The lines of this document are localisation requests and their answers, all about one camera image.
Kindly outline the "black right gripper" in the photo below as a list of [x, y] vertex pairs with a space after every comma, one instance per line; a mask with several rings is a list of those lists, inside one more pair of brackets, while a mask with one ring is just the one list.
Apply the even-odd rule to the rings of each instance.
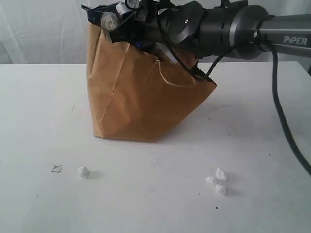
[[206, 15], [197, 1], [175, 6], [168, 0], [143, 0], [134, 20], [122, 22], [109, 36], [112, 43], [158, 42], [204, 58], [207, 51], [200, 43], [200, 26]]

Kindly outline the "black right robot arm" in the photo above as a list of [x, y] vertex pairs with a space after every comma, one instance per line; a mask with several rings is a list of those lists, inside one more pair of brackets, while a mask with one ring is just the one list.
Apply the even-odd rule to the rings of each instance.
[[310, 57], [311, 16], [273, 16], [247, 1], [222, 1], [205, 9], [191, 1], [175, 6], [144, 0], [134, 14], [110, 33], [113, 42], [168, 43], [197, 58], [220, 56], [250, 60], [268, 51]]

